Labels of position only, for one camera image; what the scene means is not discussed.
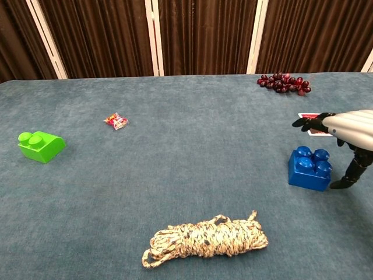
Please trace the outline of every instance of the candy wrapper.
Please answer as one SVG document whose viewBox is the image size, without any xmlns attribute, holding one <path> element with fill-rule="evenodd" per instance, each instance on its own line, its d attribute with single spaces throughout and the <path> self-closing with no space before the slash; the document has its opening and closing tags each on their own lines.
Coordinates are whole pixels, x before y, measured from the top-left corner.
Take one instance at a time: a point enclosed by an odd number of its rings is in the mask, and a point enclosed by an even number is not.
<svg viewBox="0 0 373 280">
<path fill-rule="evenodd" d="M 110 117 L 106 118 L 104 122 L 111 125 L 115 130 L 125 127 L 128 124 L 128 120 L 118 113 L 114 113 Z"/>
</svg>

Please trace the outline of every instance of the blue toy block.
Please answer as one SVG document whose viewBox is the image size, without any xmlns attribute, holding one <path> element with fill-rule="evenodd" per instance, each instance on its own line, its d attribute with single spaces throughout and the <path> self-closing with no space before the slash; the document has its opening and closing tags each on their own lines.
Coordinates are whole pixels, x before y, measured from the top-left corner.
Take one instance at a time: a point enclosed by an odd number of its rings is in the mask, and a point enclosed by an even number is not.
<svg viewBox="0 0 373 280">
<path fill-rule="evenodd" d="M 329 153 L 318 149 L 314 153 L 309 147 L 300 146 L 289 159 L 289 184 L 315 191 L 325 191 L 330 183 L 332 165 Z"/>
</svg>

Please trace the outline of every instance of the red grapes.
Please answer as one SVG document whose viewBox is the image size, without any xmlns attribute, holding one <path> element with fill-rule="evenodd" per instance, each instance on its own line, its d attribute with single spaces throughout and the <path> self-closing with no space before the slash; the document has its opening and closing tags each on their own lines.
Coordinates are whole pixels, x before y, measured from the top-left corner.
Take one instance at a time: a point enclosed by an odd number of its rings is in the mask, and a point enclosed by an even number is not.
<svg viewBox="0 0 373 280">
<path fill-rule="evenodd" d="M 304 96 L 306 93 L 311 91 L 309 81 L 303 80 L 302 77 L 298 77 L 296 79 L 295 77 L 290 76 L 289 73 L 274 73 L 269 78 L 267 75 L 263 74 L 256 82 L 262 88 L 266 87 L 267 89 L 273 89 L 278 93 L 286 93 L 291 91 L 298 92 L 298 95 Z"/>
</svg>

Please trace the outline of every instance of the green toy block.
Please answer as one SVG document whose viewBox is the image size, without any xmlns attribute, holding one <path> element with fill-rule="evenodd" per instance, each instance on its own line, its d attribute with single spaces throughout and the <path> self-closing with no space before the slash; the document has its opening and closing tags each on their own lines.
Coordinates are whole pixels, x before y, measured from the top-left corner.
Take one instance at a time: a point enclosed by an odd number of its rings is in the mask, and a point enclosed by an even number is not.
<svg viewBox="0 0 373 280">
<path fill-rule="evenodd" d="M 41 131 L 23 132 L 18 136 L 18 147 L 23 155 L 41 163 L 48 163 L 66 147 L 65 141 L 52 134 Z"/>
</svg>

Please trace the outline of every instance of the block stud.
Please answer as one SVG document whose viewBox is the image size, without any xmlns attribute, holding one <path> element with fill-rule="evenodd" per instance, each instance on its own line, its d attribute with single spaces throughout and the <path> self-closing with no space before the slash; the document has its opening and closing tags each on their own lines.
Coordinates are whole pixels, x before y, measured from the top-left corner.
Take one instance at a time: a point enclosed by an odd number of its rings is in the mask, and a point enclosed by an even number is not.
<svg viewBox="0 0 373 280">
<path fill-rule="evenodd" d="M 33 149 L 40 149 L 41 147 L 43 147 L 44 141 L 42 137 L 40 137 L 39 135 L 33 135 L 29 139 L 29 144 L 31 145 Z"/>
<path fill-rule="evenodd" d="M 295 153 L 295 156 L 297 158 L 302 158 L 302 157 L 309 158 L 311 155 L 312 155 L 312 152 L 310 148 L 306 146 L 298 147 L 297 152 Z"/>
<path fill-rule="evenodd" d="M 316 162 L 315 173 L 317 176 L 327 177 L 332 172 L 332 165 L 324 160 Z"/>
<path fill-rule="evenodd" d="M 309 157 L 300 157 L 296 166 L 300 172 L 307 173 L 314 168 L 314 163 Z"/>
<path fill-rule="evenodd" d="M 329 158 L 330 158 L 329 153 L 324 149 L 318 149 L 312 155 L 312 160 L 314 162 L 318 162 L 320 160 L 328 161 Z"/>
<path fill-rule="evenodd" d="M 18 136 L 18 141 L 21 143 L 23 146 L 28 146 L 29 145 L 29 139 L 32 137 L 31 132 L 23 132 Z"/>
</svg>

